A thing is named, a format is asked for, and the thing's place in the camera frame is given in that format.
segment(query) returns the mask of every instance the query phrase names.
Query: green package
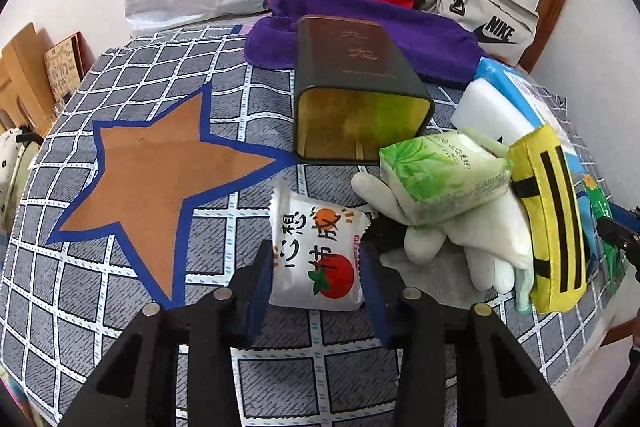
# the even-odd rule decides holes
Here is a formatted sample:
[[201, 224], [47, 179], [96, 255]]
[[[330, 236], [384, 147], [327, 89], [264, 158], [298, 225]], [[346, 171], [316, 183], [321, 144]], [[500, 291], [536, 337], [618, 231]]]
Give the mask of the green package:
[[503, 195], [511, 162], [450, 131], [381, 149], [380, 174], [414, 225], [432, 225]]
[[[587, 174], [583, 181], [584, 188], [596, 220], [601, 217], [609, 217], [609, 219], [613, 219], [609, 201], [607, 201], [604, 191], [596, 183], [596, 180], [594, 180], [591, 175]], [[607, 270], [609, 271], [609, 281], [613, 282], [615, 286], [618, 286], [625, 276], [625, 269], [622, 266], [620, 250], [618, 247], [614, 247], [606, 241], [602, 242], [602, 248], [604, 250], [604, 257], [607, 263]]]

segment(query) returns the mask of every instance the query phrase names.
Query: bed sheet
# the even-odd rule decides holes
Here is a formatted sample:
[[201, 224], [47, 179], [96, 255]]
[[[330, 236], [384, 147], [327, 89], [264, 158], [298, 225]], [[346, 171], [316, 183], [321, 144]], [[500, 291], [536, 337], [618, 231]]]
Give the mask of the bed sheet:
[[[190, 26], [108, 50], [37, 156], [0, 283], [0, 362], [54, 425], [120, 331], [150, 300], [113, 236], [46, 244], [62, 210], [96, 172], [91, 122], [149, 120], [211, 82], [212, 133], [290, 150], [294, 72], [249, 66], [243, 54], [246, 30], [242, 25]], [[427, 132], [451, 128], [450, 117], [462, 93], [427, 87], [436, 103]], [[581, 142], [574, 131], [572, 140]], [[578, 152], [598, 179], [588, 150]], [[280, 176], [300, 193], [366, 211], [350, 187], [358, 170], [377, 174], [371, 167], [297, 165]], [[250, 263], [255, 237], [270, 235], [270, 192], [270, 183], [262, 182], [194, 211], [187, 303], [227, 283], [237, 267]], [[463, 259], [462, 249], [449, 248], [446, 257], [439, 256], [443, 261]], [[601, 266], [580, 303], [564, 314], [521, 315], [512, 294], [488, 294], [483, 300], [554, 383], [578, 357], [612, 295]], [[366, 309], [270, 307], [252, 348], [233, 350], [231, 356], [244, 425], [391, 425], [402, 353], [380, 347]], [[187, 358], [181, 350], [178, 427], [188, 424]], [[447, 425], [456, 421], [454, 361], [449, 349]]]

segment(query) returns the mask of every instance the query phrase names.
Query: yellow pencil case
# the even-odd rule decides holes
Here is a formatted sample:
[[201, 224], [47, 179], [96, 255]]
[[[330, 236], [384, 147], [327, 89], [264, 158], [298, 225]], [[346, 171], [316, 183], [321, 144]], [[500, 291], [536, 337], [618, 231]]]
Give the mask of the yellow pencil case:
[[514, 193], [529, 215], [539, 312], [565, 312], [586, 290], [582, 226], [574, 185], [558, 136], [548, 124], [514, 143]]

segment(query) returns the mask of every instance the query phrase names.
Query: green tissue pack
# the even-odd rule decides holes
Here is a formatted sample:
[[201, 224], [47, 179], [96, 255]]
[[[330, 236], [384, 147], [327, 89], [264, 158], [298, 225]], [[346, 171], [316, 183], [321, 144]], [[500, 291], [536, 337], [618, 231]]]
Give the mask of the green tissue pack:
[[511, 162], [450, 131], [380, 149], [380, 174], [414, 225], [432, 225], [505, 194]]

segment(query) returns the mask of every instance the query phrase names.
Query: black stripe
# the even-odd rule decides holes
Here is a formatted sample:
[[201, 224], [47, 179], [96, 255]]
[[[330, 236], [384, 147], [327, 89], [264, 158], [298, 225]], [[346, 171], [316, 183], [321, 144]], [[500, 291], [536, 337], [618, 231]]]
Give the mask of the black stripe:
[[533, 258], [533, 271], [536, 275], [551, 279], [551, 261], [541, 261], [540, 259]]
[[558, 180], [554, 172], [554, 166], [549, 158], [547, 151], [540, 154], [542, 165], [545, 166], [546, 177], [549, 180], [549, 188], [551, 188], [551, 196], [554, 200], [556, 209], [556, 219], [558, 220], [558, 241], [560, 243], [560, 293], [567, 291], [569, 284], [569, 251], [566, 243], [566, 224], [564, 222], [564, 212], [562, 211], [562, 200], [560, 198], [560, 189]]
[[535, 176], [525, 178], [519, 182], [511, 182], [511, 188], [516, 197], [521, 200], [540, 195], [540, 188], [538, 188], [538, 181]]
[[566, 185], [567, 197], [569, 198], [569, 206], [571, 206], [571, 221], [574, 225], [574, 246], [575, 246], [575, 283], [574, 289], [577, 290], [582, 286], [582, 259], [580, 257], [580, 225], [578, 224], [578, 214], [575, 211], [574, 203], [574, 185], [571, 182], [569, 176], [569, 169], [566, 167], [566, 160], [564, 153], [560, 146], [556, 147], [556, 154], [558, 155], [558, 161], [562, 168], [562, 175], [564, 176], [564, 184]]
[[582, 245], [584, 249], [584, 265], [587, 266], [591, 260], [591, 247], [589, 246], [589, 241], [584, 231], [582, 231]]

